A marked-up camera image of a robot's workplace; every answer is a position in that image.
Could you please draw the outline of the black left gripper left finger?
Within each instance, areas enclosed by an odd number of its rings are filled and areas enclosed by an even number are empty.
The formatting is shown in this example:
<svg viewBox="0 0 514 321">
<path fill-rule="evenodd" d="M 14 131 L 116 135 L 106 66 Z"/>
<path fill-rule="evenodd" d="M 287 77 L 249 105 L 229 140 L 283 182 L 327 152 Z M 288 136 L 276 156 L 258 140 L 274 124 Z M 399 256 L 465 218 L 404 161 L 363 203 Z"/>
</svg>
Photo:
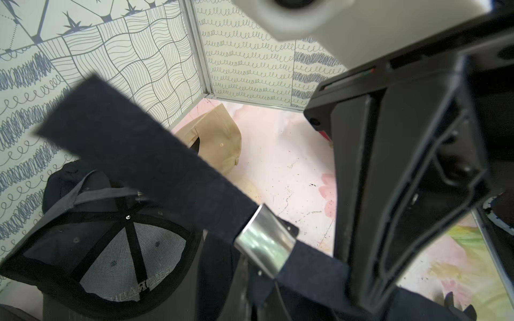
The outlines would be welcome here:
<svg viewBox="0 0 514 321">
<path fill-rule="evenodd" d="M 248 299 L 249 267 L 246 258 L 240 258 L 219 321 L 250 321 L 252 304 Z"/>
</svg>

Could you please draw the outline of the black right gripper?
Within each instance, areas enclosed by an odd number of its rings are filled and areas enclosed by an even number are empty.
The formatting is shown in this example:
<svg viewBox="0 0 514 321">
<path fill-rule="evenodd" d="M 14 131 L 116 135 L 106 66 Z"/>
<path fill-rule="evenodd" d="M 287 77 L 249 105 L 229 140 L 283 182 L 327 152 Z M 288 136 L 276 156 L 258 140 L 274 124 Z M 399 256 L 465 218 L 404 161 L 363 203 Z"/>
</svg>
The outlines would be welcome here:
<svg viewBox="0 0 514 321">
<path fill-rule="evenodd" d="M 333 141 L 334 257 L 349 262 L 350 297 L 368 312 L 385 304 L 417 253 L 491 189 L 467 76 L 485 136 L 513 138 L 513 8 L 325 80 L 303 113 Z"/>
</svg>

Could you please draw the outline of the navy baseball cap metal buckle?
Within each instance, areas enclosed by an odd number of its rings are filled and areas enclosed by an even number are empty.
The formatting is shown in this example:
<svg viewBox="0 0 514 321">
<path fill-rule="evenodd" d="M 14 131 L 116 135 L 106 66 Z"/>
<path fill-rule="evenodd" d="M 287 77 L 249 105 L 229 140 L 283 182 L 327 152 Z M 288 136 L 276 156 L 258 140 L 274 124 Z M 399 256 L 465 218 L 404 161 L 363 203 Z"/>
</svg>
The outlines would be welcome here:
<svg viewBox="0 0 514 321">
<path fill-rule="evenodd" d="M 96 76 L 69 93 L 37 133 L 238 250 L 249 263 L 251 317 L 256 277 L 265 276 L 278 284 L 292 320 L 459 320 L 403 288 L 376 313 L 355 307 L 346 294 L 346 264 L 297 240 L 266 205 Z"/>
</svg>

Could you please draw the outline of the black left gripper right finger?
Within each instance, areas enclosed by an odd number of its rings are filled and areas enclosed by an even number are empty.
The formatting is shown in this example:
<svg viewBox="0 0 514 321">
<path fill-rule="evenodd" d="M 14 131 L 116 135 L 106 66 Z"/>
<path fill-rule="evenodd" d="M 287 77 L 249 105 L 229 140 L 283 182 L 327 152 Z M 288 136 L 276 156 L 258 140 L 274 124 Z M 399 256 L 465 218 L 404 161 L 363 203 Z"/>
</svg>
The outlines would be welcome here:
<svg viewBox="0 0 514 321">
<path fill-rule="evenodd" d="M 256 319 L 292 320 L 278 284 L 265 276 L 256 277 Z"/>
</svg>

